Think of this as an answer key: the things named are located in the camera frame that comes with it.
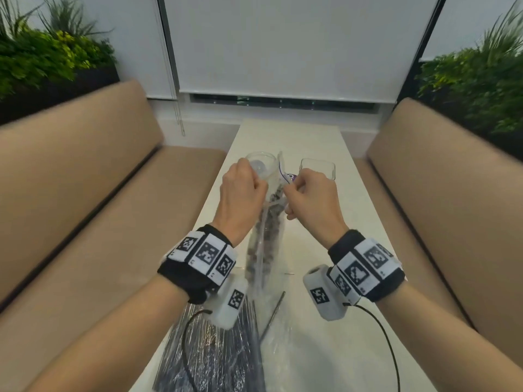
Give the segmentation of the person's left hand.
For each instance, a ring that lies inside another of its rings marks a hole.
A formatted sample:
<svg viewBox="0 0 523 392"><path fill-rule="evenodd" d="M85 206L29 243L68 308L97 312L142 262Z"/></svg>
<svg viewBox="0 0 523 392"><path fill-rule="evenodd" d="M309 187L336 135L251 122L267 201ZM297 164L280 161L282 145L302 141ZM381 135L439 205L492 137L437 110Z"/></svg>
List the person's left hand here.
<svg viewBox="0 0 523 392"><path fill-rule="evenodd" d="M244 179L249 167L252 166L246 158L239 158L223 175L220 201L212 223L233 247L238 246L251 231L263 207L250 207L244 197Z"/></svg>

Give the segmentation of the person's right hand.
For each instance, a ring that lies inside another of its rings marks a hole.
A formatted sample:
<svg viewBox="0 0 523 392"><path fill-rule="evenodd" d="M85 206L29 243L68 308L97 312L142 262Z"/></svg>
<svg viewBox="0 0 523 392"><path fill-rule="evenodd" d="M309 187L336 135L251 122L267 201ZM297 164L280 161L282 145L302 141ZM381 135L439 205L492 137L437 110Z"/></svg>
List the person's right hand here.
<svg viewBox="0 0 523 392"><path fill-rule="evenodd" d="M339 204L337 185L333 183L336 191L330 195L309 193L312 202L309 218L299 221L325 249L330 249L349 230Z"/></svg>

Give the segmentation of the black planter box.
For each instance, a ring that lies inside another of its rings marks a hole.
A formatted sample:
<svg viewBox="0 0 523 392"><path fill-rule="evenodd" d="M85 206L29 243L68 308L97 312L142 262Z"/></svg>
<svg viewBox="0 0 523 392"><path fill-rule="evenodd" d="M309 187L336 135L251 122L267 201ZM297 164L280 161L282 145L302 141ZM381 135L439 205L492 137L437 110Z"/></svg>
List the black planter box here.
<svg viewBox="0 0 523 392"><path fill-rule="evenodd" d="M74 80L45 80L39 87L17 86L0 100L0 126L120 82L115 65L76 72Z"/></svg>

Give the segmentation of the pack of black straws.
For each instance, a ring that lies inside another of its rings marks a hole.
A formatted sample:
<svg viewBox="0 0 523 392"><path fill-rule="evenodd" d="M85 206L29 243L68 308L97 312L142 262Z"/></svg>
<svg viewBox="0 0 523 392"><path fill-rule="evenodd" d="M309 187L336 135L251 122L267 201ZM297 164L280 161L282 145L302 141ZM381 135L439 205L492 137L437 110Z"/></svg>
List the pack of black straws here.
<svg viewBox="0 0 523 392"><path fill-rule="evenodd" d="M202 306L186 307L170 332L154 392L266 392L256 310L245 300L230 330L219 329Z"/></svg>

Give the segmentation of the round clear glass jar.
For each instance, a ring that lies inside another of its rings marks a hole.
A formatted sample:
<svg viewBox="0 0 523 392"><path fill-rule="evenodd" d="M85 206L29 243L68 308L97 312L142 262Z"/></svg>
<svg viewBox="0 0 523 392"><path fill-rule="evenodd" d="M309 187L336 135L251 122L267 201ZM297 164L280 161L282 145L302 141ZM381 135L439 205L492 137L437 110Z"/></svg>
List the round clear glass jar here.
<svg viewBox="0 0 523 392"><path fill-rule="evenodd" d="M278 184L279 162L275 155L258 151L245 157L258 177L268 184L269 191L275 191Z"/></svg>

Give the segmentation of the black right marker wristband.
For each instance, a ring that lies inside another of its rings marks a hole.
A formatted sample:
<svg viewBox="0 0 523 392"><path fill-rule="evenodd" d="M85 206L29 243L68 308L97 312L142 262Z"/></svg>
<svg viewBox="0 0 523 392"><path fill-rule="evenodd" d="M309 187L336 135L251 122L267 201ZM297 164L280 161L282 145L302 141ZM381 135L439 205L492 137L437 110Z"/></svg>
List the black right marker wristband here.
<svg viewBox="0 0 523 392"><path fill-rule="evenodd" d="M329 249L333 266L327 275L344 304L356 306L362 298L376 303L395 292L406 276L401 262L381 243L350 229Z"/></svg>

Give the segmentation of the single black straw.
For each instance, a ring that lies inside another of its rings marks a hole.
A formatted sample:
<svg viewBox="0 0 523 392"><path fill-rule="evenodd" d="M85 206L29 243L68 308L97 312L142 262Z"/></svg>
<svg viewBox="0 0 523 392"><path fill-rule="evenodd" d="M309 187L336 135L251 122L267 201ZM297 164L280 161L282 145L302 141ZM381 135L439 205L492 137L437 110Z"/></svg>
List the single black straw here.
<svg viewBox="0 0 523 392"><path fill-rule="evenodd" d="M267 335L267 333L269 331L269 328L271 327L271 325L272 325L272 323L274 321L274 318L277 315L279 308L281 307L281 304L282 304L282 302L284 300L285 294L286 294L286 291L283 291L282 294L280 295L280 297L278 299L278 302L276 303L276 306L273 309L273 311L271 313L271 316L269 317L269 320L268 320L267 324L265 325L265 328L263 329L263 332L260 334L260 336L259 336L259 342L260 343L262 343L263 340L265 339L265 337L266 337L266 335Z"/></svg>

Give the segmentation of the person's left forearm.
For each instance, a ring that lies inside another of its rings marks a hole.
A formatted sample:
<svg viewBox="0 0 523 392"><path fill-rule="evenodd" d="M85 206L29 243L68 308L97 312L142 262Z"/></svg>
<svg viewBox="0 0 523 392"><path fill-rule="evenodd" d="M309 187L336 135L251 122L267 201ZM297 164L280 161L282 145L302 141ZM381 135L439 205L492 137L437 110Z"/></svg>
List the person's left forearm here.
<svg viewBox="0 0 523 392"><path fill-rule="evenodd" d="M157 276L69 346L26 392L128 389L187 305L204 303L211 292L206 275L165 260Z"/></svg>

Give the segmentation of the wide white roller blind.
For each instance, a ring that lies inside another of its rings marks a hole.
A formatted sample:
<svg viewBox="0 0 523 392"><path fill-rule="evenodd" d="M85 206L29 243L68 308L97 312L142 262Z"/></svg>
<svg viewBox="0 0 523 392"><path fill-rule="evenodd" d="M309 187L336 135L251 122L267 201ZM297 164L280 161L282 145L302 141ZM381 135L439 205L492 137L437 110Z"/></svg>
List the wide white roller blind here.
<svg viewBox="0 0 523 392"><path fill-rule="evenodd" d="M164 0L180 91L395 103L438 0Z"/></svg>

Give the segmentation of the person's right forearm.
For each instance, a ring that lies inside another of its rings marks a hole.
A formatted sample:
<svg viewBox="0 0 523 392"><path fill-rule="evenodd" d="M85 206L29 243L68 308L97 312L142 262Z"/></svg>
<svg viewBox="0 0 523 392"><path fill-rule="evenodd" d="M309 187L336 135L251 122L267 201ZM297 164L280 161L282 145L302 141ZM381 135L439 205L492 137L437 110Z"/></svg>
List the person's right forearm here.
<svg viewBox="0 0 523 392"><path fill-rule="evenodd" d="M523 392L523 369L407 278L375 305L436 389Z"/></svg>

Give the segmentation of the black left marker wristband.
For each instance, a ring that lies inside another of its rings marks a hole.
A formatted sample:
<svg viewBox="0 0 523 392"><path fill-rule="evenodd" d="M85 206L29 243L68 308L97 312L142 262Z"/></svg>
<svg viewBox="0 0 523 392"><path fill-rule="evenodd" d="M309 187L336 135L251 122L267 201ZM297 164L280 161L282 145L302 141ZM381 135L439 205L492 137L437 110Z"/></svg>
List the black left marker wristband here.
<svg viewBox="0 0 523 392"><path fill-rule="evenodd" d="M188 303L200 305L219 290L237 258L230 240L206 224L182 238L162 259L157 273L182 289Z"/></svg>

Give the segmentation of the black marker wristband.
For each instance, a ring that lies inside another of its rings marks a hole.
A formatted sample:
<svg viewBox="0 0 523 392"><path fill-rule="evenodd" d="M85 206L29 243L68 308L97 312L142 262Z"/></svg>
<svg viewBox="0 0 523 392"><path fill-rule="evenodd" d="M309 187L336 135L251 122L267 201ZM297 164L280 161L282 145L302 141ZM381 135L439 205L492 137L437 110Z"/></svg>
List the black marker wristband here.
<svg viewBox="0 0 523 392"><path fill-rule="evenodd" d="M376 303L395 292L406 276L401 262L381 243L350 229L329 249L333 266L327 275L344 304L356 306L362 298Z"/></svg>
<svg viewBox="0 0 523 392"><path fill-rule="evenodd" d="M182 238L162 259L157 273L182 289L188 303L200 305L219 290L237 258L230 240L206 224Z"/></svg>

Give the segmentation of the square clear glass cup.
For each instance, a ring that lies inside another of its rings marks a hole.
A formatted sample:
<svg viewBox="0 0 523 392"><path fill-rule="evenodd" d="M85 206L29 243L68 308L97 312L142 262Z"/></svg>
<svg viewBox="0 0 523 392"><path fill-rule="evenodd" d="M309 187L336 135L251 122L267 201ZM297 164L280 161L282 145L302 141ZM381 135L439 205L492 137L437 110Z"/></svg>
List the square clear glass cup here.
<svg viewBox="0 0 523 392"><path fill-rule="evenodd" d="M333 162L303 158L299 168L299 176L303 182L299 184L301 193L331 194L336 191L332 186L336 178L336 165Z"/></svg>

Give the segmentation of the clear zip bag dark pieces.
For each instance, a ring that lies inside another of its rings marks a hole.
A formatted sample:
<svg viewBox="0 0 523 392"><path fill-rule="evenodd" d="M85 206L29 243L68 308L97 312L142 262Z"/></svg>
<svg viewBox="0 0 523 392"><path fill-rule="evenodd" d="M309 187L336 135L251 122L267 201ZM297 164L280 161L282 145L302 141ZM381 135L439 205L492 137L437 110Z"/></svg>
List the clear zip bag dark pieces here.
<svg viewBox="0 0 523 392"><path fill-rule="evenodd" d="M284 187L292 182L285 171L284 154L275 155L279 162L278 184L275 191L267 191L265 203L248 240L245 278L248 280L248 298L251 302L267 300L278 288L278 257L284 233L287 198Z"/></svg>

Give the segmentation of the green leafy plant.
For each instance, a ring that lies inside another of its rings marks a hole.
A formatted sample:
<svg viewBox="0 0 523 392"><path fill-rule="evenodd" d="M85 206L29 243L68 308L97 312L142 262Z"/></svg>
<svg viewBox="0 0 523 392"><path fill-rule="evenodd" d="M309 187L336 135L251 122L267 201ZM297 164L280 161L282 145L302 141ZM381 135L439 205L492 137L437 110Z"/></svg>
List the green leafy plant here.
<svg viewBox="0 0 523 392"><path fill-rule="evenodd" d="M419 100L473 131L523 131L523 0L473 47L423 62L416 80Z"/></svg>
<svg viewBox="0 0 523 392"><path fill-rule="evenodd" d="M42 0L26 12L18 0L0 0L0 102L48 82L72 82L82 71L114 67L105 34L86 19L82 0Z"/></svg>

